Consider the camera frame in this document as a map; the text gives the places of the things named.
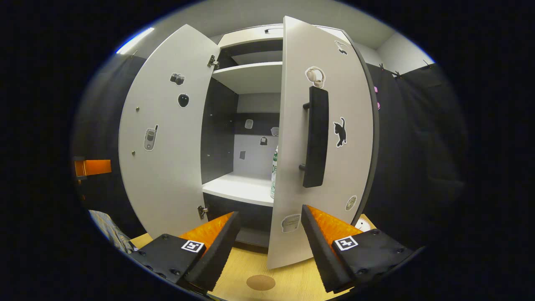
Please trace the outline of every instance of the wooden table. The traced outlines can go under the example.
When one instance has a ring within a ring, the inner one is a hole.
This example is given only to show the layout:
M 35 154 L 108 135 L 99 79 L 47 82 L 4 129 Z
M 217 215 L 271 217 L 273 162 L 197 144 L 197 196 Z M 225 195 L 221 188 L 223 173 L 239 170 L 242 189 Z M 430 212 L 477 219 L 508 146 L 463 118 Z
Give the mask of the wooden table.
M 372 229 L 376 227 L 364 215 Z M 142 248 L 150 243 L 149 234 L 132 239 L 132 243 Z M 293 265 L 266 269 L 268 255 L 252 246 L 237 243 L 228 256 L 227 263 L 216 287 L 209 294 L 231 301 L 260 301 L 260 300 L 295 300 L 320 301 L 328 300 L 347 293 L 326 293 L 314 258 L 303 260 Z M 247 286 L 247 279 L 255 275 L 265 275 L 275 280 L 275 286 L 265 291 L 254 290 Z

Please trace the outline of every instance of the door hinge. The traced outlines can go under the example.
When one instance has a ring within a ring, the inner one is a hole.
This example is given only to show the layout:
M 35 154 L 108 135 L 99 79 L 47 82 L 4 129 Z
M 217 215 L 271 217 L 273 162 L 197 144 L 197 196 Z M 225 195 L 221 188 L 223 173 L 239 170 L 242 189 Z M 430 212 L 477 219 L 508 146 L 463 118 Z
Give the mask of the door hinge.
M 210 57 L 210 60 L 208 61 L 208 67 L 212 67 L 212 65 L 214 66 L 213 67 L 214 70 L 219 69 L 219 62 L 216 61 L 216 57 L 214 55 L 212 55 Z
M 208 212 L 208 208 L 203 208 L 202 206 L 198 206 L 197 211 L 199 213 L 199 218 L 201 220 L 204 220 L 204 214 Z

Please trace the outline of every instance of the orange object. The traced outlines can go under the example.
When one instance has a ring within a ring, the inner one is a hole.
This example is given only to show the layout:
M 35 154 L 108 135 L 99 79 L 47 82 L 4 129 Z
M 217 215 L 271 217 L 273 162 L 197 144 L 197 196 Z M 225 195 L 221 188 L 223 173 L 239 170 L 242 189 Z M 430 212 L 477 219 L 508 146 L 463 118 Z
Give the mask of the orange object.
M 323 237 L 335 255 L 336 252 L 332 247 L 334 240 L 362 233 L 362 231 L 358 230 L 354 226 L 339 220 L 330 214 L 326 214 L 325 212 L 308 205 L 307 207 L 310 209 L 310 212 L 316 220 Z
M 206 251 L 213 244 L 213 241 L 216 240 L 216 237 L 221 232 L 221 229 L 225 226 L 228 219 L 234 212 L 227 213 L 223 216 L 220 216 L 214 220 L 209 221 L 208 223 L 201 225 L 193 230 L 190 230 L 182 235 L 180 238 L 187 240 L 194 240 L 196 242 L 204 243 L 206 250 L 203 255 L 206 254 Z
M 111 172 L 110 160 L 85 160 L 74 161 L 76 176 L 92 176 Z

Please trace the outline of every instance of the cabinet shelf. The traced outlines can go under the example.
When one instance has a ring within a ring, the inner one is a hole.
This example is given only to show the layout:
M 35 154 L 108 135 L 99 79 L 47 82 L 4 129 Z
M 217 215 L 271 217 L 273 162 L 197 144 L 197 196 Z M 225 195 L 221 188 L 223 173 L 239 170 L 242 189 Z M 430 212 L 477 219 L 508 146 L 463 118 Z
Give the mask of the cabinet shelf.
M 231 172 L 205 183 L 202 191 L 226 199 L 273 207 L 270 179 L 240 176 Z
M 212 77 L 236 94 L 280 93 L 282 62 L 265 62 L 216 70 Z

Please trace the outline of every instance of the white circular object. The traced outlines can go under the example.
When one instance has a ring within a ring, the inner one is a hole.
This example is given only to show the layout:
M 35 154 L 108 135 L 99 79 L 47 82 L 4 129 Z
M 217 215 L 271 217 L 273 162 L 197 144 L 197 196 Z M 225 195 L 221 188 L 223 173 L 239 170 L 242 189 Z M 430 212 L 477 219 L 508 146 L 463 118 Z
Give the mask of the white circular object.
M 358 219 L 357 224 L 355 225 L 355 228 L 362 232 L 370 231 L 371 227 L 370 224 L 368 224 L 367 221 L 363 219 Z

